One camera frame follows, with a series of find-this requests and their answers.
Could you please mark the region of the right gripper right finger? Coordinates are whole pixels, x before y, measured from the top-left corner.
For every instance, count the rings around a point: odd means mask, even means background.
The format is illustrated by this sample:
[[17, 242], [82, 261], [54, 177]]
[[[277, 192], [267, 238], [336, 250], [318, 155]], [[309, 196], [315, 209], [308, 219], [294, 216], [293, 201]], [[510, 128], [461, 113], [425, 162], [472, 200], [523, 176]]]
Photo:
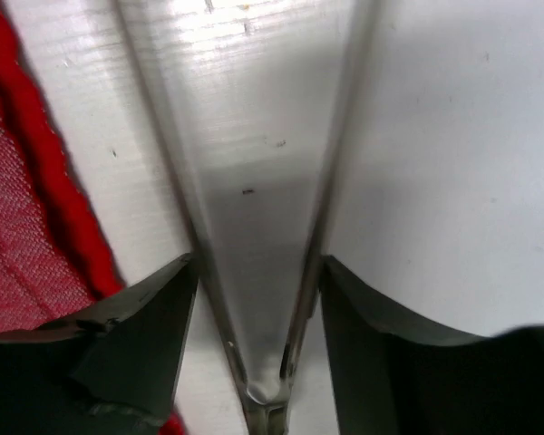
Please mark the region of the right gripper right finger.
[[544, 325], [482, 337], [374, 290], [335, 257], [320, 278], [343, 434], [544, 434]]

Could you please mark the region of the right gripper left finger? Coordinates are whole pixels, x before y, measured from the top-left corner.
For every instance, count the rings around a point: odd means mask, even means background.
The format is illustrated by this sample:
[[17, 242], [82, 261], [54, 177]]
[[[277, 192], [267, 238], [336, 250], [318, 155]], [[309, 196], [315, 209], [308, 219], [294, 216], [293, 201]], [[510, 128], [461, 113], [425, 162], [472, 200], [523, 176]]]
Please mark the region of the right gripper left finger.
[[191, 255], [74, 314], [0, 333], [0, 434], [156, 434], [198, 286]]

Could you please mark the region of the metal tongs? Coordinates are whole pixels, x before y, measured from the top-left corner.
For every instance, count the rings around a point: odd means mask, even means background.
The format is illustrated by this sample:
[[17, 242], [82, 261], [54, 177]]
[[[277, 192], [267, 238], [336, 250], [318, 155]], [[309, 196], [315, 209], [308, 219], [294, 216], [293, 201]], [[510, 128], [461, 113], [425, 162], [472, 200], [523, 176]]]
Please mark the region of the metal tongs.
[[248, 432], [284, 434], [377, 1], [119, 1]]

